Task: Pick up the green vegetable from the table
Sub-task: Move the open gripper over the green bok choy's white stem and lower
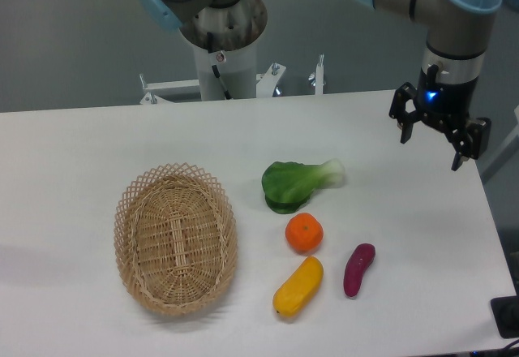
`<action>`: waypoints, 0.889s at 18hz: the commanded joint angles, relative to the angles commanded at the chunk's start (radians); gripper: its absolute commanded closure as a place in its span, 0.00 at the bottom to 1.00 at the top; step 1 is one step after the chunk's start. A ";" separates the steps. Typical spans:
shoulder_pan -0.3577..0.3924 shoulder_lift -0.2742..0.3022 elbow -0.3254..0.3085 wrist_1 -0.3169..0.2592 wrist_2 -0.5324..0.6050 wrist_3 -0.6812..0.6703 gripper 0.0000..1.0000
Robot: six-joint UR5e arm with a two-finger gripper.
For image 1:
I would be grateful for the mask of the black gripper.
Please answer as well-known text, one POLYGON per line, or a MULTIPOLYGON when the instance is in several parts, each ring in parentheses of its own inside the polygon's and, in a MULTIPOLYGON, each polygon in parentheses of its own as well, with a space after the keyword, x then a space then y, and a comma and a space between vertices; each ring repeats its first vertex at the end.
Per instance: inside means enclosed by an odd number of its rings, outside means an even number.
POLYGON ((478 77, 462 84, 440 83, 438 71, 431 83, 429 71, 421 71, 418 91, 405 82, 394 93, 389 117, 397 121, 401 130, 400 142, 412 136, 414 124, 421 121, 437 131, 446 131, 455 154, 451 170, 457 171, 469 159, 477 161, 486 152, 491 133, 489 118, 470 118, 470 102, 478 77))

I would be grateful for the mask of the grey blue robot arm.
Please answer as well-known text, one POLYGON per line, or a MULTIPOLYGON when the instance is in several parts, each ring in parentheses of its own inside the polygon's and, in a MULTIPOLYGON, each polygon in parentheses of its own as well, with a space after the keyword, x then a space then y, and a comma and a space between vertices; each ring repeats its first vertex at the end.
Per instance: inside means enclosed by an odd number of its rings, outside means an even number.
MULTIPOLYGON (((199 57, 204 100, 257 96, 255 63, 239 60, 264 33, 268 14, 261 0, 139 0, 166 31, 179 31, 199 57)), ((411 137, 417 122, 445 135, 454 147, 453 169, 486 150, 488 118, 470 116, 496 12, 502 0, 356 0, 403 15, 427 27, 426 49, 417 85, 395 92, 389 115, 411 137)))

